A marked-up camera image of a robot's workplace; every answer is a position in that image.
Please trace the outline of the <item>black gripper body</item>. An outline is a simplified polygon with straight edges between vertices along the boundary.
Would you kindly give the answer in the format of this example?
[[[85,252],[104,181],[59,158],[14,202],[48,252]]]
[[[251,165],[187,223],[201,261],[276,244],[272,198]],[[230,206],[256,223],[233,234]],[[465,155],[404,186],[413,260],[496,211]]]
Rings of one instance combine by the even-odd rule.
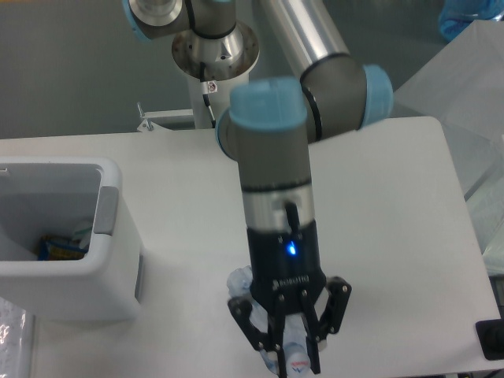
[[[300,296],[306,291],[316,302],[326,284],[321,269],[317,223],[297,233],[247,230],[253,282],[250,293],[267,313],[276,313],[278,297],[283,296],[287,315],[300,313]]]

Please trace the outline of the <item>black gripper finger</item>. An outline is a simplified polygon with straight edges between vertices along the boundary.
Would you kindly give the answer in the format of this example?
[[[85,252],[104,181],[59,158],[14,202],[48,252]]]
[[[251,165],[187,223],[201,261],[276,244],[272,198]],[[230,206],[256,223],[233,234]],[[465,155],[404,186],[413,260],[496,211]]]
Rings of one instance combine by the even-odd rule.
[[[329,334],[335,335],[339,332],[352,291],[351,285],[338,276],[330,277],[324,289],[328,292],[328,299],[320,317],[315,309],[316,300],[308,290],[303,288],[298,295],[306,330],[306,349],[313,374],[321,373],[319,346],[327,340]]]
[[[262,308],[251,295],[230,298],[228,308],[250,345],[263,358],[266,367],[277,376],[286,376],[284,296],[276,298],[272,313]]]

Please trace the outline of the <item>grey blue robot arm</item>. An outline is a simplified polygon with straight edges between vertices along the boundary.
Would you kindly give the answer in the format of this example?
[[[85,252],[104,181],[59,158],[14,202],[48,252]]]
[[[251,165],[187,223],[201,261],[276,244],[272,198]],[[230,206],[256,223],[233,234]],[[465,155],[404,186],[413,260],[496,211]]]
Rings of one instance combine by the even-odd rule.
[[[263,1],[292,67],[288,77],[224,91],[258,60],[233,1],[126,1],[139,39],[172,35],[172,56],[197,81],[195,123],[212,128],[239,169],[250,265],[228,278],[228,308],[279,377],[321,370],[319,350],[343,322],[351,287],[320,261],[309,144],[387,118],[387,73],[351,56],[321,1]]]

